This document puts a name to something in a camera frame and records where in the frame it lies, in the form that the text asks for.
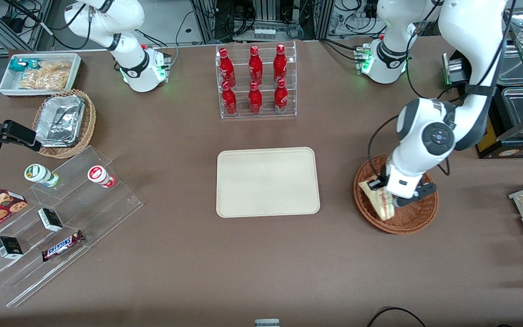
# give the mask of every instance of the brown table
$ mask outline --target brown table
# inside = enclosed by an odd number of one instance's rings
[[[372,132],[415,96],[405,76],[378,85],[318,42],[297,46],[297,118],[253,122],[220,120],[214,46],[183,48],[170,83],[147,94],[122,82],[109,53],[81,52],[77,86],[98,110],[92,145],[145,205],[20,307],[0,301],[0,327],[243,327],[273,317],[284,327],[356,327],[384,306],[428,326],[523,326],[523,225],[506,197],[523,189],[523,159],[454,153],[451,176],[431,170],[433,223],[409,236],[379,231],[359,214],[351,181]],[[439,38],[417,41],[419,91],[438,93],[440,55],[451,51]],[[0,121],[31,126],[41,101],[1,97]],[[373,153],[397,144],[388,127]],[[301,146],[316,152],[318,213],[217,216],[221,151]],[[63,161],[4,145],[0,188],[28,188],[22,173],[33,162]],[[401,320],[417,325],[389,312],[375,326]]]

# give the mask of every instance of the round wicker basket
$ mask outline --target round wicker basket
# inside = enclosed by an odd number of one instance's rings
[[[68,97],[69,95],[78,95],[79,97],[85,99],[86,107],[84,108],[84,117],[82,120],[82,126],[79,132],[79,141],[78,143],[71,148],[44,148],[42,147],[39,150],[41,155],[46,157],[54,157],[56,159],[66,159],[74,157],[75,155],[82,152],[90,143],[92,134],[94,134],[94,123],[96,122],[96,109],[90,98],[86,93],[79,91],[78,89],[71,89],[70,91],[60,92],[58,94],[52,95],[52,97]],[[42,113],[44,104],[39,106],[37,114],[35,114],[34,123],[31,125],[32,129],[38,126],[39,116]]]
[[[388,155],[378,155],[372,158],[377,173],[380,173],[382,166],[386,163],[387,157]],[[353,185],[356,205],[359,206],[361,213],[372,225],[392,234],[412,234],[427,227],[435,218],[439,206],[439,196],[437,192],[428,195],[420,201],[410,203],[405,207],[395,208],[394,217],[382,221],[373,209],[369,198],[359,186],[359,182],[371,178],[372,175],[374,175],[374,172],[367,161],[356,173]],[[423,182],[433,183],[433,179],[429,173],[423,175]]]

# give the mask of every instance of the coca-cola bottle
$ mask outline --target coca-cola bottle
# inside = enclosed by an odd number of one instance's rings
[[[274,83],[278,83],[278,79],[286,78],[286,47],[283,44],[278,44],[276,47],[276,57],[274,58]]]
[[[237,101],[229,81],[223,81],[222,88],[223,106],[226,108],[226,113],[230,116],[235,116],[237,114]]]
[[[249,75],[252,77],[252,81],[260,86],[263,83],[263,63],[257,46],[249,48],[249,54]]]
[[[219,56],[222,58],[219,63],[219,69],[222,71],[222,78],[224,81],[229,82],[230,87],[235,86],[235,69],[233,68],[233,63],[231,59],[227,56],[227,49],[221,48],[219,50]]]
[[[278,114],[285,114],[288,110],[288,90],[284,77],[278,78],[278,87],[274,92],[274,110]]]
[[[259,116],[262,114],[262,93],[260,92],[256,81],[249,83],[249,110],[252,115]]]

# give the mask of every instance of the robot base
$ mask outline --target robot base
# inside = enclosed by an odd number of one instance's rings
[[[171,70],[170,56],[165,58],[164,54],[154,49],[145,49],[145,51],[149,55],[149,64],[138,77],[131,78],[126,76],[122,69],[120,70],[125,83],[137,92],[148,92],[162,83],[167,83]]]
[[[381,84],[390,84],[395,82],[405,71],[405,64],[396,61],[396,68],[388,68],[386,63],[379,57],[376,48],[381,40],[374,40],[371,43],[363,44],[362,52],[355,50],[355,59],[362,59],[364,62],[357,62],[356,70],[359,75],[369,76],[373,81]]]

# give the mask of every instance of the robotic arm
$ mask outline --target robotic arm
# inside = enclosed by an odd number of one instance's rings
[[[483,136],[498,67],[498,58],[493,64],[492,60],[502,42],[500,21],[506,2],[445,0],[439,28],[444,39],[469,60],[470,86],[461,106],[416,99],[402,109],[396,128],[400,145],[386,162],[384,180],[378,181],[391,194],[417,197],[417,186],[427,170],[454,149],[472,147]]]
[[[83,0],[67,6],[64,19],[76,35],[89,37],[110,51],[120,65],[124,81],[133,90],[151,91],[168,80],[164,55],[143,49],[130,33],[145,20],[137,0]]]

